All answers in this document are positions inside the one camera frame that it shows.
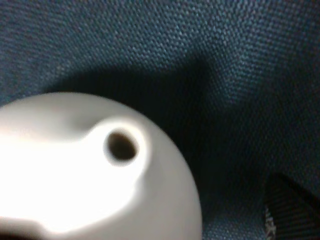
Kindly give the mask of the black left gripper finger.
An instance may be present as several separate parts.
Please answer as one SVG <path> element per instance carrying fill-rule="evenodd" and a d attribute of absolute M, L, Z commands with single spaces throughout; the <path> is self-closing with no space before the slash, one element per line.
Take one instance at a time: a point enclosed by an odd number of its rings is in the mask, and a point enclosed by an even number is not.
<path fill-rule="evenodd" d="M 288 176 L 271 174 L 264 190 L 267 240 L 318 240 L 320 199 Z"/>

